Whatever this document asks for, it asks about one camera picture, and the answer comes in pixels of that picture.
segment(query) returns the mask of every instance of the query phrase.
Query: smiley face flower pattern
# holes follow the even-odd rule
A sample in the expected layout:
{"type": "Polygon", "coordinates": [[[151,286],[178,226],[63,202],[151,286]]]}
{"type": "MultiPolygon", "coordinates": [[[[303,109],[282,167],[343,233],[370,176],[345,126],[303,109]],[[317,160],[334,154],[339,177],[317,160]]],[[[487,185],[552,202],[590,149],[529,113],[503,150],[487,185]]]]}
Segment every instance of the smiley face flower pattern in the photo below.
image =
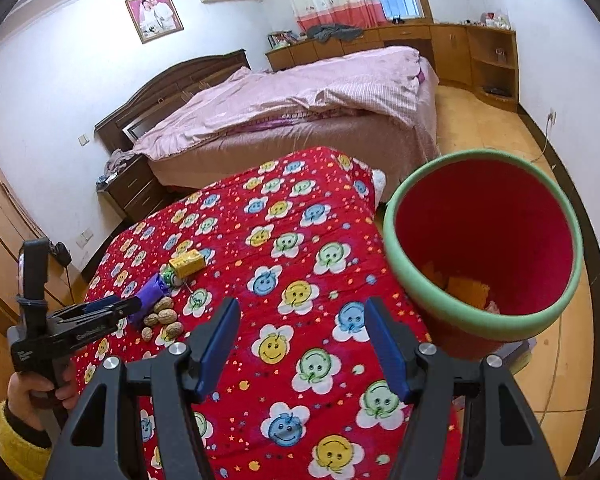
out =
{"type": "MultiPolygon", "coordinates": [[[[107,356],[151,359],[185,340],[234,297],[242,314],[237,338],[215,390],[192,410],[216,478],[384,480],[410,407],[384,381],[365,301],[379,296],[420,340],[427,333],[384,259],[374,207],[370,168],[312,148],[211,184],[139,222],[110,245],[86,299],[131,297],[171,257],[196,249],[206,267],[170,293],[183,332],[171,338],[154,326],[145,342],[120,320],[75,357],[78,387],[107,356]]],[[[139,399],[138,410],[148,477],[164,480],[150,397],[139,399]]],[[[444,480],[454,478],[459,454],[455,419],[449,428],[444,480]]]]}

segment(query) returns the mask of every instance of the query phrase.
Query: nightstand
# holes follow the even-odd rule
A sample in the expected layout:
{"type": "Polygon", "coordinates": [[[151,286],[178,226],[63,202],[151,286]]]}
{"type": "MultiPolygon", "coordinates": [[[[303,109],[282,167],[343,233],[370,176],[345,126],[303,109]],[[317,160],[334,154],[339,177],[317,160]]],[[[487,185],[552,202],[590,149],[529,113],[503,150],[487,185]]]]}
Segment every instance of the nightstand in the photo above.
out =
{"type": "Polygon", "coordinates": [[[176,196],[158,182],[144,156],[136,156],[128,161],[126,168],[99,189],[98,193],[106,198],[120,216],[133,223],[176,200],[176,196]]]}

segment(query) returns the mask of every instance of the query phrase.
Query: wooden headboard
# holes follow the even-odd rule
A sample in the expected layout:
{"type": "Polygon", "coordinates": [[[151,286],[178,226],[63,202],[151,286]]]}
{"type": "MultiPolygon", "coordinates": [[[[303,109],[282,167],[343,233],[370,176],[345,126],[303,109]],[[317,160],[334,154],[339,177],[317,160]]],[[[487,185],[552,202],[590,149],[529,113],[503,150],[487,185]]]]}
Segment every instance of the wooden headboard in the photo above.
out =
{"type": "Polygon", "coordinates": [[[109,153],[118,148],[130,150],[133,137],[147,133],[194,94],[220,84],[243,66],[249,68],[244,50],[178,63],[151,79],[129,101],[96,124],[94,133],[109,153]]]}

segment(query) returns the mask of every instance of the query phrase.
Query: hand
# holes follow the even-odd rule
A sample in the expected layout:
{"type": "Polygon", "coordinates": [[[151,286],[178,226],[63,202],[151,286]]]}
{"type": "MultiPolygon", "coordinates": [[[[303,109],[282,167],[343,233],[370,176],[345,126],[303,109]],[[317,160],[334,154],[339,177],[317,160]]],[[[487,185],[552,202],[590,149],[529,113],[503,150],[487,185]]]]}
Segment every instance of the hand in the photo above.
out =
{"type": "MultiPolygon", "coordinates": [[[[67,384],[56,390],[56,397],[62,400],[62,405],[66,409],[72,410],[78,402],[75,364],[73,361],[62,372],[62,378],[67,384]]],[[[31,405],[29,395],[31,392],[50,392],[53,389],[52,382],[38,374],[32,372],[13,374],[7,387],[10,412],[34,430],[43,430],[38,413],[31,405]]]]}

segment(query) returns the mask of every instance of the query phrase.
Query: finger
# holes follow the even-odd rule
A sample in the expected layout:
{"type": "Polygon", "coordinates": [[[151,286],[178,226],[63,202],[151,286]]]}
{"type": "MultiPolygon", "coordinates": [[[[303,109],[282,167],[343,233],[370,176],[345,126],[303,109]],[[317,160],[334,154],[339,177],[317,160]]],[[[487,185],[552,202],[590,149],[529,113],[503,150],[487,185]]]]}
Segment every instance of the finger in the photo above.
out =
{"type": "Polygon", "coordinates": [[[73,397],[69,397],[68,399],[65,399],[62,401],[62,405],[65,407],[65,409],[67,410],[72,410],[75,408],[75,405],[78,403],[78,396],[74,395],[73,397]]]}
{"type": "Polygon", "coordinates": [[[56,397],[59,400],[69,399],[77,393],[77,387],[75,381],[73,383],[65,384],[62,388],[56,390],[56,397]]]}
{"type": "Polygon", "coordinates": [[[20,372],[16,375],[14,387],[18,393],[49,392],[54,389],[54,384],[49,379],[33,372],[20,372]]]}
{"type": "Polygon", "coordinates": [[[62,372],[62,378],[67,382],[75,380],[75,363],[73,361],[69,361],[69,364],[62,372]]]}

